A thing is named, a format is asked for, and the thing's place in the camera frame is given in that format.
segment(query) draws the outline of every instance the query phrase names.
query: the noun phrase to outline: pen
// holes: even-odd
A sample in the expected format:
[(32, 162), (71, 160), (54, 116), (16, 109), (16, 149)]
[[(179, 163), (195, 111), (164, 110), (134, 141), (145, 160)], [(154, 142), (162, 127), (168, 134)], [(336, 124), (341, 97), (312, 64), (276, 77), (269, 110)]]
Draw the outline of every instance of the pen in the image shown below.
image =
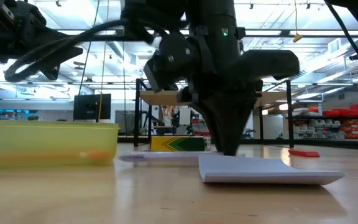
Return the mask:
[(200, 154), (218, 155), (218, 152), (133, 152), (121, 155), (118, 159), (126, 162), (148, 161), (198, 161)]

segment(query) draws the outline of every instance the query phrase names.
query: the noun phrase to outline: workbench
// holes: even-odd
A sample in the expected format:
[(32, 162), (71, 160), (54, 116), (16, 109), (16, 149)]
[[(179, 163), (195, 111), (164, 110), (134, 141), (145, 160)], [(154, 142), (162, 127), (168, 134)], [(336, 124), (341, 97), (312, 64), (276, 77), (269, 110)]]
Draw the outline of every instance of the workbench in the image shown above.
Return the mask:
[[(118, 154), (133, 150), (120, 144)], [(320, 159), (273, 146), (241, 146), (239, 154), (347, 176), (324, 187), (206, 185), (198, 166), (117, 159), (110, 167), (0, 170), (0, 224), (358, 223), (358, 150), (318, 150)]]

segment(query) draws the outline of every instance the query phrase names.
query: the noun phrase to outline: notepad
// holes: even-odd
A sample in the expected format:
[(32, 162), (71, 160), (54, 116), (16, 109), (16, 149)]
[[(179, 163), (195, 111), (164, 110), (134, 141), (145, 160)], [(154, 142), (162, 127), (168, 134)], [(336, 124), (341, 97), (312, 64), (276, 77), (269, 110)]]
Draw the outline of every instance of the notepad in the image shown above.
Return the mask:
[(298, 170), (281, 159), (199, 155), (198, 166), (204, 183), (326, 185), (345, 176), (343, 172)]

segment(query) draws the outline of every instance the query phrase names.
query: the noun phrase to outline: yellow box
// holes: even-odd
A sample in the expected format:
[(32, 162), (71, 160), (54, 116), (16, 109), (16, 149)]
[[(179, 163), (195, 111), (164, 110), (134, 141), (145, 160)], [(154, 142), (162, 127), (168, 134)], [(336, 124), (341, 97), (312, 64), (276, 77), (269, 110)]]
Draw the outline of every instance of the yellow box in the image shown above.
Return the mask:
[(204, 151), (205, 142), (202, 137), (187, 136), (152, 136), (151, 151)]
[(117, 124), (0, 120), (0, 167), (108, 164)]

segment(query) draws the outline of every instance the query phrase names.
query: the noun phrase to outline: green chevron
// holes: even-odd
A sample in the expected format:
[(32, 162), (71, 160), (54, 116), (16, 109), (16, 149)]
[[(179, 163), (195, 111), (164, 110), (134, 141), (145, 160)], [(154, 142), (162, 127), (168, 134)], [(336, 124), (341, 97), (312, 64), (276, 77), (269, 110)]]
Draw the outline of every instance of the green chevron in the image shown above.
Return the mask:
[(203, 151), (205, 148), (203, 138), (173, 138), (164, 146), (175, 151)]

